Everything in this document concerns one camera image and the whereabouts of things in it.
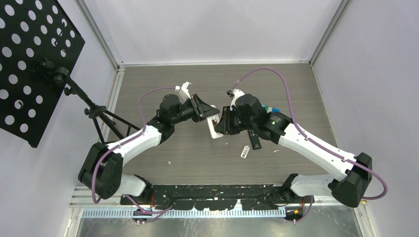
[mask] table surface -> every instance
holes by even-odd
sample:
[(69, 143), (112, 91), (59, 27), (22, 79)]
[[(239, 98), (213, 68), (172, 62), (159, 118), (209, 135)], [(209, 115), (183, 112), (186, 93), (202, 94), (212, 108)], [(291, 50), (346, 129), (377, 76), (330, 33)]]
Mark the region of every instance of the table surface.
[[(190, 94), (221, 109), (230, 104), (226, 91), (252, 69), (269, 66), (285, 77), (298, 123), (310, 133), (335, 145), (329, 120), (313, 72), (308, 64), (276, 65), (205, 65), (127, 67), (115, 113), (142, 127), (138, 100), (145, 92), (162, 86), (182, 85), (189, 81)], [(284, 86), (272, 72), (259, 71), (239, 86), (260, 102), (290, 115)], [(163, 96), (175, 91), (157, 91), (142, 103), (147, 121), (156, 113)], [(120, 129), (126, 129), (117, 123)], [(110, 134), (108, 140), (116, 140)], [(262, 149), (250, 150), (241, 158), (243, 147), (250, 144), (247, 132), (211, 139), (207, 122), (191, 120), (175, 126), (175, 133), (161, 145), (132, 159), (125, 174), (138, 174), (153, 184), (281, 184), (291, 173), (325, 174), (325, 170), (288, 148), (261, 140)]]

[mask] white circle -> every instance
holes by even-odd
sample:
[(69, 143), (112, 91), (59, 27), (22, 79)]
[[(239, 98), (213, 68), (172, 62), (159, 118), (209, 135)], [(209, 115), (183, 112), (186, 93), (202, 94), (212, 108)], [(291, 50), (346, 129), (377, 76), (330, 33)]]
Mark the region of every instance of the white circle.
[(10, 48), (8, 48), (8, 47), (3, 47), (3, 49), (1, 50), (1, 52), (3, 53), (3, 55), (6, 58), (10, 58), (12, 56), (12, 50), (10, 50)]
[(32, 11), (32, 10), (30, 10), (30, 11), (28, 12), (28, 15), (29, 15), (29, 18), (30, 18), (31, 20), (33, 20), (33, 21), (35, 21), (35, 20), (36, 20), (36, 18), (37, 18), (37, 16), (35, 15), (34, 11)]
[(28, 30), (29, 30), (29, 26), (28, 26), (28, 24), (26, 24), (26, 22), (24, 22), (24, 21), (22, 21), (22, 22), (20, 23), (20, 28), (22, 28), (22, 30), (23, 30), (24, 32), (28, 32)]
[(20, 37), (17, 34), (12, 34), (12, 41), (15, 44), (20, 44)]
[(11, 74), (11, 75), (9, 76), (9, 82), (10, 82), (11, 84), (16, 84), (16, 83), (17, 83), (17, 81), (18, 81), (18, 79), (17, 79), (17, 76), (16, 76), (15, 74)]
[(7, 115), (6, 119), (4, 120), (4, 122), (7, 125), (12, 125), (14, 123), (14, 117), (12, 115)]
[(52, 6), (52, 11), (53, 11), (55, 14), (58, 14), (58, 8), (57, 8), (56, 6)]
[(46, 16), (46, 20), (48, 21), (48, 23), (52, 24), (53, 20), (52, 20), (52, 16), (47, 15)]
[(42, 104), (43, 98), (42, 98), (42, 96), (39, 95), (39, 96), (36, 97), (35, 100), (38, 104)]
[(48, 29), (46, 28), (46, 26), (41, 25), (41, 32), (46, 35), (46, 33), (48, 33)]
[(57, 40), (55, 39), (55, 38), (52, 38), (51, 39), (51, 44), (52, 44), (52, 46), (57, 46)]
[(9, 16), (13, 16), (14, 15), (14, 9), (13, 9), (13, 7), (11, 5), (4, 6), (4, 9), (6, 10), (6, 13)]
[(0, 90), (0, 99), (5, 100), (9, 97), (9, 92), (5, 89)]
[(37, 115), (37, 112), (34, 109), (30, 109), (28, 111), (28, 115), (29, 115), (30, 118), (33, 118), (33, 117), (35, 117), (35, 115)]
[(23, 108), (23, 102), (21, 100), (16, 100), (14, 102), (14, 107), (17, 108), (18, 110)]
[(25, 132), (28, 131), (28, 129), (29, 129), (29, 127), (28, 127), (28, 125), (26, 123), (20, 125), (20, 131), (21, 132), (25, 133)]
[(23, 87), (23, 93), (25, 93), (25, 95), (30, 95), (32, 92), (32, 89), (30, 86), (26, 85)]
[(41, 44), (41, 38), (39, 38), (38, 36), (34, 37), (34, 42), (36, 45), (40, 45)]
[(36, 0), (36, 1), (35, 1), (35, 5), (37, 6), (37, 8), (38, 8), (39, 10), (42, 10), (42, 3), (41, 3), (39, 0)]
[(19, 61), (18, 63), (17, 63), (17, 67), (20, 69), (20, 70), (25, 70), (26, 69), (26, 63), (25, 62), (23, 62), (23, 61)]
[(34, 56), (34, 51), (31, 48), (27, 48), (26, 49), (26, 55), (28, 55), (28, 57), (32, 58)]
[(6, 26), (6, 23), (3, 21), (3, 19), (0, 17), (0, 29), (3, 29)]

